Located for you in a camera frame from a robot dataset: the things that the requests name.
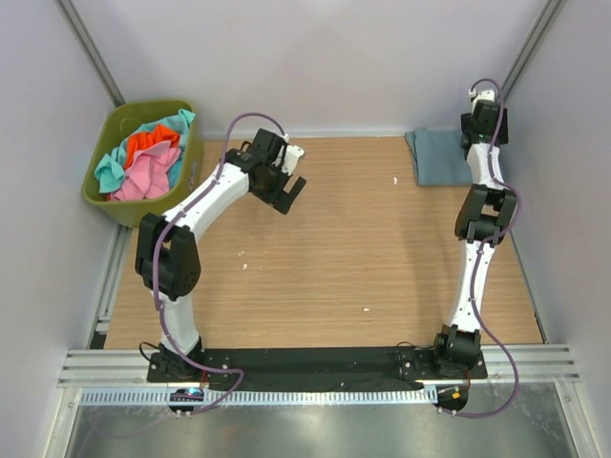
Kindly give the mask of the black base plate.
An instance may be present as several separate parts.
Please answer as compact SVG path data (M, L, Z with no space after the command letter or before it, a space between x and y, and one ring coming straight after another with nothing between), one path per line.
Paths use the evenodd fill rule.
M441 366L427 347L408 345L328 348L225 348L194 349L189 357L217 373L206 373L171 350L161 348L149 360L149 383L199 383L225 391L244 377L239 391L252 392L383 392L414 391L426 381L484 380L488 373L479 355L471 369Z

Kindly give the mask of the aluminium frame rail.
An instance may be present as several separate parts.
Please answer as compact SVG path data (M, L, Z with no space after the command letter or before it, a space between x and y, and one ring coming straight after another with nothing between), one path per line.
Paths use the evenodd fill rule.
M579 372L565 344L510 344L523 383L575 383ZM489 378L509 383L513 371L505 353L497 346L482 347ZM136 386L145 383L148 363L135 350L71 350L60 371L57 385Z

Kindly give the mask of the orange t shirt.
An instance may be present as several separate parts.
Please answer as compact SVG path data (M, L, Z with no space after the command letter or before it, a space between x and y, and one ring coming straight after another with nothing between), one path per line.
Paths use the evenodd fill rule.
M127 170L132 166L136 152L146 150L162 141L169 141L171 147L177 147L179 140L180 134L163 124L156 124L151 132L142 131L132 134L127 139L127 157L123 169Z

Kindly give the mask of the pink t shirt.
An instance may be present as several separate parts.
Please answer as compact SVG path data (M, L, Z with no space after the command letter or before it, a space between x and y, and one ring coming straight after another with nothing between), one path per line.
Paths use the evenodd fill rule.
M181 153L181 148L171 147L169 141L136 152L126 177L120 187L110 194L109 200L133 201L164 196L170 190L168 171Z

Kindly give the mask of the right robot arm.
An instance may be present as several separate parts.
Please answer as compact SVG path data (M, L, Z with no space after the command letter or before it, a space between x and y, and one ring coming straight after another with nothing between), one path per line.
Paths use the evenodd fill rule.
M508 142L504 104L492 90L471 91L470 99L472 109L461 116L461 142L473 184L454 225L463 247L461 275L451 316L436 335L430 355L433 372L443 378L465 375L478 366L488 270L518 207L518 196L505 184L499 163L500 147Z

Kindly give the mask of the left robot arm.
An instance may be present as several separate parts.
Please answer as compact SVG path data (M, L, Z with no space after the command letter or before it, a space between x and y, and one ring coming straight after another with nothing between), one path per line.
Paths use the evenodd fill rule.
M287 135L260 129L252 141L228 150L211 175L162 215L149 213L137 234L135 270L151 291L161 342L149 360L150 382L191 382L204 370L193 291L200 280L198 244L212 223L251 194L285 215L306 186L293 176L305 150Z

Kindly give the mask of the blue-grey t shirt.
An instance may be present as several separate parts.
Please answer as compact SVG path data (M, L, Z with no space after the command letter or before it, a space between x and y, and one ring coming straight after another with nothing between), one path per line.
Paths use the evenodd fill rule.
M405 133L411 150L415 183L421 187L467 186L471 169L460 147L458 130L417 129Z

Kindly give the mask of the teal t shirt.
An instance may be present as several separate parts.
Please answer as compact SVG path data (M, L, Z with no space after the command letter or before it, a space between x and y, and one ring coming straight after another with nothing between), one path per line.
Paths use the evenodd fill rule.
M170 190L178 183L179 175L182 168L182 161L184 152L187 145L189 136L189 130L192 123L195 121L196 115L186 109L180 109L176 114L166 116L157 121L144 123L140 125L134 132L151 132L154 130L156 124L163 124L180 134L180 140L178 147L181 148L182 153L180 154L177 162L168 171L168 178L170 182ZM126 177L126 171L123 166L126 161L127 152L127 139L132 134L121 140L119 145L115 147L109 154L106 154L96 165L94 176L99 182L99 192L109 199L110 194L116 191L122 184Z

